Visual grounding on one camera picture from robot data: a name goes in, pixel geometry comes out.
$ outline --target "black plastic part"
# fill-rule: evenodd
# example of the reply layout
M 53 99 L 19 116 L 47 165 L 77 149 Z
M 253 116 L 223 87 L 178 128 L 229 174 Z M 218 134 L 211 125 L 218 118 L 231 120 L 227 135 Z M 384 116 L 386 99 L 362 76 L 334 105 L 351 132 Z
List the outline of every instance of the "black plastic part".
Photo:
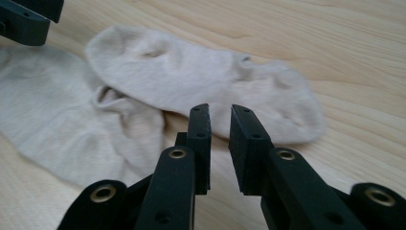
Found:
M 193 229 L 194 152 L 164 150 L 149 184 L 135 230 Z
M 211 144 L 209 105 L 204 103 L 191 109 L 187 133 L 187 147 L 194 151 L 195 157 L 197 195 L 205 195 L 210 190 Z
M 263 157 L 270 186 L 283 203 L 289 229 L 366 229 L 305 159 L 292 149 L 275 148 Z M 273 204 L 267 202 L 268 208 Z
M 368 229 L 406 229 L 406 200 L 386 187 L 356 184 L 348 205 Z
M 112 195 L 111 198 L 103 201 L 109 195 Z M 58 229 L 115 229 L 125 196 L 126 186 L 120 181 L 96 182 L 75 200 Z
M 56 23 L 59 21 L 63 8 L 63 0 L 12 0 L 12 2 Z
M 273 146 L 251 109 L 233 105 L 229 149 L 240 190 L 262 196 L 270 229 L 365 229 L 299 153 Z
M 229 150 L 233 158 L 239 189 L 246 196 L 260 196 L 266 173 L 262 156 L 273 148 L 271 138 L 255 113 L 233 104 Z
M 30 46 L 45 44 L 50 21 L 13 3 L 0 0 L 0 32 L 2 36 Z

